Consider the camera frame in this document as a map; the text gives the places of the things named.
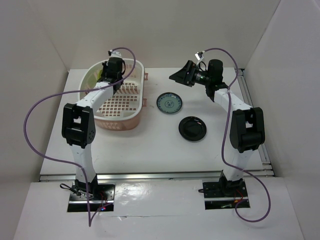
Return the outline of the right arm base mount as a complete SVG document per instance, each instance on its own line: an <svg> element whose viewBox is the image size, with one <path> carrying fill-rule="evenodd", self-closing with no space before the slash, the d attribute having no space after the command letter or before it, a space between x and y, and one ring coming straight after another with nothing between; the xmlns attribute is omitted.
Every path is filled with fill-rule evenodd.
<svg viewBox="0 0 320 240"><path fill-rule="evenodd" d="M206 210L250 208L247 187L244 182L236 189L225 193L218 182L203 182L202 188L198 190L204 197L204 207Z"/></svg>

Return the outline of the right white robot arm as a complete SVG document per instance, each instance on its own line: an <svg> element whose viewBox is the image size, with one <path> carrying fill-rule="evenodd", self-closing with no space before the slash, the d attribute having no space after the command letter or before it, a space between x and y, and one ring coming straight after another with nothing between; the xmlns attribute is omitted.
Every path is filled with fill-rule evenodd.
<svg viewBox="0 0 320 240"><path fill-rule="evenodd" d="M230 197L242 188L249 159L265 142L265 126L263 110L238 98L223 81L223 71L223 62L218 59L210 60L206 70L189 60L169 79L188 87L203 85L211 101L227 112L222 146L229 142L234 152L230 162L224 161L226 167L220 174L217 188L220 194Z"/></svg>

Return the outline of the blue patterned plate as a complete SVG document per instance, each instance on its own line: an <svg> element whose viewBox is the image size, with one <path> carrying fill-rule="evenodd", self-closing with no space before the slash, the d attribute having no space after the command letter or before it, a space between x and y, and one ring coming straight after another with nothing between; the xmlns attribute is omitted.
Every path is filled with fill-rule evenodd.
<svg viewBox="0 0 320 240"><path fill-rule="evenodd" d="M173 115L182 109L181 97L173 92L164 92L156 99L157 108L164 114Z"/></svg>

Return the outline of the lime green plate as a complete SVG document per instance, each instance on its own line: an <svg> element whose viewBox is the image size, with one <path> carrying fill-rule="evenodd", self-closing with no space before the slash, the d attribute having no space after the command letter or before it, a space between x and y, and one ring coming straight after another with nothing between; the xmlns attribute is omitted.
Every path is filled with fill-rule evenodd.
<svg viewBox="0 0 320 240"><path fill-rule="evenodd" d="M103 72L103 70L102 70L102 69L98 72L98 74L97 74L97 80L99 80L99 79L101 78L101 76L102 76L102 72Z"/></svg>

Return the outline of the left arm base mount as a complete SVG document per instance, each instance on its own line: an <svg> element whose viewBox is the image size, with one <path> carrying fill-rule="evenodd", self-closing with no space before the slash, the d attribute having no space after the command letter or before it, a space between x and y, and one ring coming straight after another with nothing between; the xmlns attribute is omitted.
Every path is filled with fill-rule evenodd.
<svg viewBox="0 0 320 240"><path fill-rule="evenodd" d="M60 188L70 191L68 200L68 213L87 212L87 194L85 191L76 190L76 186L61 183ZM113 212L115 198L115 184L99 184L95 193L89 193L90 211Z"/></svg>

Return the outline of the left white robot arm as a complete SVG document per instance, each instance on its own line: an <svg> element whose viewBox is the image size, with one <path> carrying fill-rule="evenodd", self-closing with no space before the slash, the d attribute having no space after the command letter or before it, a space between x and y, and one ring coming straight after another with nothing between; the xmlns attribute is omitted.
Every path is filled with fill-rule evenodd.
<svg viewBox="0 0 320 240"><path fill-rule="evenodd" d="M94 91L74 104L67 103L63 108L62 137L70 145L74 163L80 165L76 171L75 188L88 200L99 193L91 151L91 143L96 136L94 115L121 87L125 70L125 61L121 57L110 57L102 63L101 76Z"/></svg>

